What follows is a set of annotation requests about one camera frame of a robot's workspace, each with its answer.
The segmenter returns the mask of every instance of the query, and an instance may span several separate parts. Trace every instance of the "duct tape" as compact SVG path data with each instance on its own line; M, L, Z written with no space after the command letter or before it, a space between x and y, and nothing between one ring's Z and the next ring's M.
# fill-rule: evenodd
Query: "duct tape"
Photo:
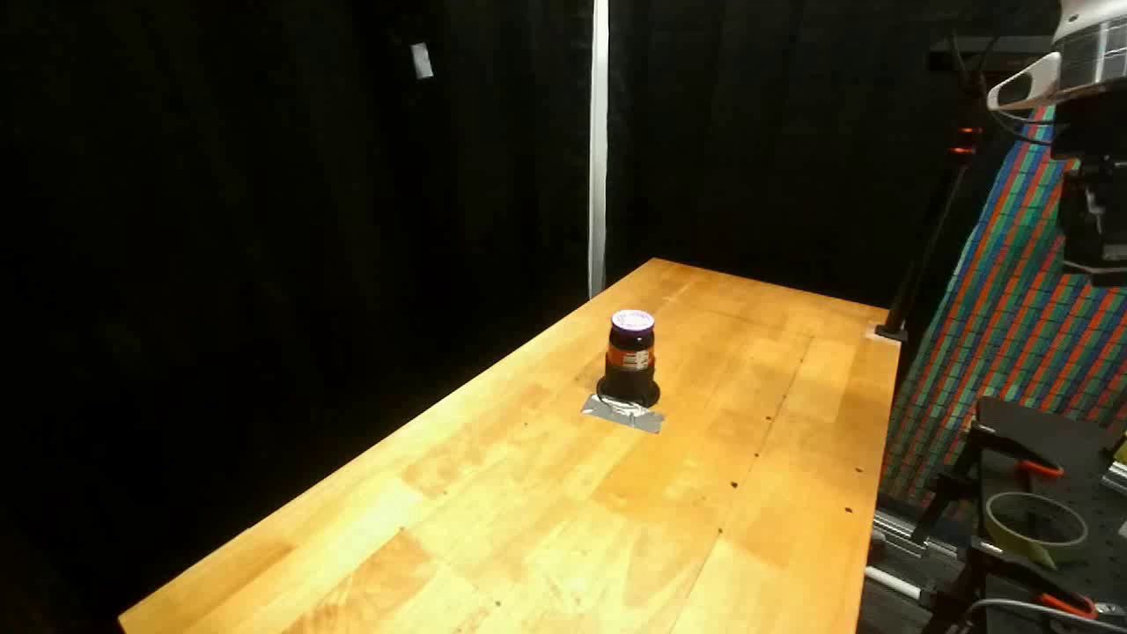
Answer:
M664 416L637 403L619 401L597 394L592 394L587 398L582 412L588 417L597 417L604 421L619 423L620 426L641 430L647 434L660 434L662 421L665 420Z
M1010 491L986 501L986 530L1003 551L1042 566L1083 556L1088 525L1068 507L1042 495Z

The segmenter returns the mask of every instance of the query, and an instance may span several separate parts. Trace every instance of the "tape roll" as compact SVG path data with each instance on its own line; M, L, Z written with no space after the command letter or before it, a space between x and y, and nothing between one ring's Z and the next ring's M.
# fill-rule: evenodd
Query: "tape roll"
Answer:
M1050 570L1081 556L1088 539L1088 524L1076 511L1044 495L1018 491L999 493L986 501L986 530L1003 551Z

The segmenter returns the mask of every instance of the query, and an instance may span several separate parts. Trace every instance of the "white label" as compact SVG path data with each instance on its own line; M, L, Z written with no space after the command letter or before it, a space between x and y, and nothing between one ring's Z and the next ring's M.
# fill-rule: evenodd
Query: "white label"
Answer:
M411 44L411 60L415 61L416 78L434 77L434 70L431 68L431 53L427 52L425 42Z

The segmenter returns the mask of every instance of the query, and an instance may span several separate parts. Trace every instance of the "jar label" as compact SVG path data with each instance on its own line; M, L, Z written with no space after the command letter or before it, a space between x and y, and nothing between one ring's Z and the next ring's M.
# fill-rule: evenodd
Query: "jar label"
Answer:
M654 365L654 347L637 352L620 350L614 346L606 349L606 360L623 370L648 370Z

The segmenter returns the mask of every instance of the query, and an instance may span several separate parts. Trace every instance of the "wood grain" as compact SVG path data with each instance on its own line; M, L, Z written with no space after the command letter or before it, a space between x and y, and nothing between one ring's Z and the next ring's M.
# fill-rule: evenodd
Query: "wood grain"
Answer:
M579 413L657 320L651 436ZM654 259L121 617L131 634L853 632L885 311Z

